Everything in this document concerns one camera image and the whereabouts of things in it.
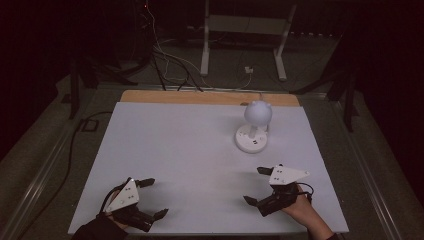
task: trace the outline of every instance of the metal stand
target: metal stand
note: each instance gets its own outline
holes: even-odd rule
[[[293,4],[287,19],[268,19],[268,18],[249,18],[236,16],[210,15],[209,0],[205,3],[205,30],[203,39],[202,63],[200,66],[200,75],[206,77],[209,72],[209,32],[243,32],[281,35],[280,45],[274,49],[275,65],[277,67],[278,78],[287,80],[281,54],[286,44],[291,23],[296,12],[296,4]]]

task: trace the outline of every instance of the white tabletop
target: white tabletop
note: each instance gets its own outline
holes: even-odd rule
[[[271,195],[269,177],[256,168],[278,164],[309,171],[298,182],[313,186],[313,206],[330,228],[347,232],[303,108],[273,107],[269,142],[258,154],[244,153],[234,143],[234,133],[246,123],[244,110],[231,105],[117,103],[68,232],[95,218],[106,194],[128,177],[156,179],[153,186],[139,190],[141,211],[153,214],[169,208],[148,234],[306,231],[282,212],[262,217],[243,199]]]

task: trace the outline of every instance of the white base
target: white base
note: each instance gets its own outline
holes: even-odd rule
[[[243,152],[247,153],[258,153],[262,151],[266,143],[268,141],[267,134],[261,128],[256,130],[256,134],[254,138],[249,138],[249,132],[251,129],[251,125],[247,124],[241,126],[235,135],[236,145]]]

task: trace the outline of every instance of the hand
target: hand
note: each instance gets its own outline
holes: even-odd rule
[[[328,239],[334,235],[327,223],[312,207],[304,194],[297,196],[296,202],[283,208],[283,212],[291,216],[296,222],[305,226],[315,240]]]
[[[115,197],[118,195],[118,193],[119,193],[119,190],[118,190],[118,191],[113,192],[110,202],[112,202],[112,201],[113,201],[113,199],[115,199]],[[124,230],[125,228],[127,228],[127,227],[128,227],[128,225],[125,225],[125,224],[122,224],[122,223],[120,223],[120,222],[118,222],[118,221],[115,221],[115,220],[113,219],[113,215],[112,215],[112,213],[111,213],[111,212],[105,212],[105,216],[106,216],[106,217],[108,217],[110,220],[112,220],[112,221],[113,221],[113,222],[114,222],[114,223],[115,223],[118,227],[120,227],[122,230]]]

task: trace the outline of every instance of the white ball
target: white ball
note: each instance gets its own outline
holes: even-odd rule
[[[266,126],[271,122],[271,104],[264,101],[251,102],[244,111],[244,118],[254,126]]]

